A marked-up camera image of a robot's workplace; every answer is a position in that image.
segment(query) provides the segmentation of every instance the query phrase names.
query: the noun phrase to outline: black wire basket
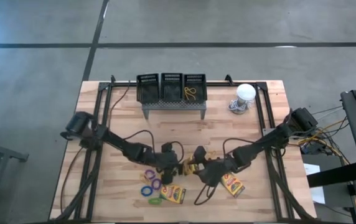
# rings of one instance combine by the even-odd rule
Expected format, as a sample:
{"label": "black wire basket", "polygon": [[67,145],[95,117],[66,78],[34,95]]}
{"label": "black wire basket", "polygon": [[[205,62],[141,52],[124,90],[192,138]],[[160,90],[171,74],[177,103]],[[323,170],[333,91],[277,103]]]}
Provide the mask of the black wire basket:
{"label": "black wire basket", "polygon": [[203,103],[207,100],[207,83],[205,74],[185,75],[184,99],[188,103]]}
{"label": "black wire basket", "polygon": [[183,82],[181,73],[161,74],[161,99],[165,102],[182,101]]}
{"label": "black wire basket", "polygon": [[159,74],[137,75],[136,101],[156,103],[159,101]]}

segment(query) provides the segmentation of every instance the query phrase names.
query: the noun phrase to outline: wooden table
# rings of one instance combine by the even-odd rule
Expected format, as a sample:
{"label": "wooden table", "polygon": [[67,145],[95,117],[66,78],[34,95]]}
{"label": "wooden table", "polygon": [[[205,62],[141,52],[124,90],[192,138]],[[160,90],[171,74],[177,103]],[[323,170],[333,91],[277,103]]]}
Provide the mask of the wooden table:
{"label": "wooden table", "polygon": [[[280,80],[266,82],[275,121],[279,124],[289,112],[283,82]],[[93,113],[97,88],[98,82],[83,82],[77,111]],[[126,87],[113,88],[111,105],[120,98],[125,89]],[[217,155],[221,156],[222,142],[226,138],[236,137],[254,141],[261,137],[255,105],[242,115],[235,115],[227,109],[230,100],[235,97],[236,88],[209,87],[207,91],[207,112],[204,120],[200,120],[198,111],[152,111],[149,119],[145,120],[141,104],[136,101],[136,89],[132,87],[113,110],[111,130],[122,137],[142,129],[151,130],[155,137],[156,151],[160,151],[161,145],[165,142],[180,141],[184,145],[185,158],[191,155],[198,145],[205,146],[208,151],[216,151]],[[268,124],[263,98],[261,95],[264,117]],[[151,138],[147,133],[142,133],[130,141],[151,145]],[[227,143],[227,150],[239,145],[243,143],[230,141]],[[70,141],[67,145],[50,218],[60,214],[60,189],[69,164],[79,149],[78,141]],[[67,181],[63,197],[64,207],[78,190],[84,151],[79,155]],[[176,149],[176,152],[180,157],[180,149]],[[298,148],[288,147],[283,161],[289,188],[306,211],[316,217]],[[140,194],[144,184],[139,180],[139,175],[148,168],[129,162],[121,152],[105,144],[92,221],[265,222],[276,220],[264,153],[260,153],[249,168],[236,175],[246,187],[238,198],[233,198],[222,185],[219,185],[212,199],[201,206],[195,206],[194,200],[204,185],[195,175],[174,178],[174,184],[187,189],[182,205],[168,201],[163,201],[159,206],[148,204],[148,199]],[[279,197],[284,217],[287,217],[281,192]],[[83,203],[84,211],[87,209],[86,199],[85,197]]]}

